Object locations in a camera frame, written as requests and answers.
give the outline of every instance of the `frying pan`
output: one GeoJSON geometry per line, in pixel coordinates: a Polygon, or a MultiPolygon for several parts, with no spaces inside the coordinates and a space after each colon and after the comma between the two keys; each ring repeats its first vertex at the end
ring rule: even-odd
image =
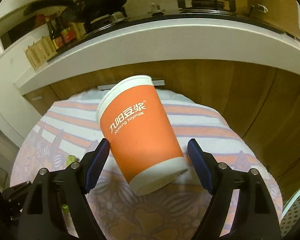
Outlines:
{"type": "Polygon", "coordinates": [[[36,10],[50,6],[67,6],[61,13],[70,22],[91,22],[98,17],[119,11],[127,0],[38,0],[24,11],[26,16],[36,10]]]}

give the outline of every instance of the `perforated mesh panel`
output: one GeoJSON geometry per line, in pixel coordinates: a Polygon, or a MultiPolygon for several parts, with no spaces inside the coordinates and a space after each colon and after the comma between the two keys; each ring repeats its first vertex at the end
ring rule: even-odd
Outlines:
{"type": "Polygon", "coordinates": [[[282,218],[280,223],[281,237],[284,237],[300,218],[300,196],[282,218]]]}

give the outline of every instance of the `paper cup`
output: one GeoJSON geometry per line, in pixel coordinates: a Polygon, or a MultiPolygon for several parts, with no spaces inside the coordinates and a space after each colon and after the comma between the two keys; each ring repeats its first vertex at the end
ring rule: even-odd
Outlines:
{"type": "Polygon", "coordinates": [[[188,170],[151,77],[119,82],[99,104],[97,120],[136,195],[153,192],[188,170]]]}

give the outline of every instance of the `tablecloth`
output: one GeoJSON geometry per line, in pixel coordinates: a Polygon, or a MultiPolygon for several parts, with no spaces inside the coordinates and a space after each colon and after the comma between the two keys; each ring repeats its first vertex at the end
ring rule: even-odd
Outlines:
{"type": "MultiPolygon", "coordinates": [[[[189,171],[169,185],[144,196],[130,190],[110,153],[95,189],[87,194],[90,208],[107,239],[185,240],[191,239],[211,200],[202,189],[187,157],[187,143],[195,138],[203,151],[232,169],[259,170],[270,192],[278,217],[282,198],[279,187],[254,153],[214,109],[193,103],[171,91],[157,90],[189,171]]],[[[106,91],[93,90],[55,102],[33,127],[15,160],[10,185],[33,181],[40,168],[66,168],[68,155],[81,159],[103,138],[96,122],[96,109],[106,91]]],[[[222,233],[231,228],[238,190],[232,196],[222,233]]],[[[70,215],[65,215],[69,233],[76,236],[70,215]]]]}

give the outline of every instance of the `cup bottom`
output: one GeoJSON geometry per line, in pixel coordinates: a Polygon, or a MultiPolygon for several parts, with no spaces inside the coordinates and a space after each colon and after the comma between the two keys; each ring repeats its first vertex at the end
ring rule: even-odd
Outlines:
{"type": "Polygon", "coordinates": [[[166,160],[140,172],[129,183],[137,196],[149,194],[174,181],[188,171],[184,157],[166,160]]]}

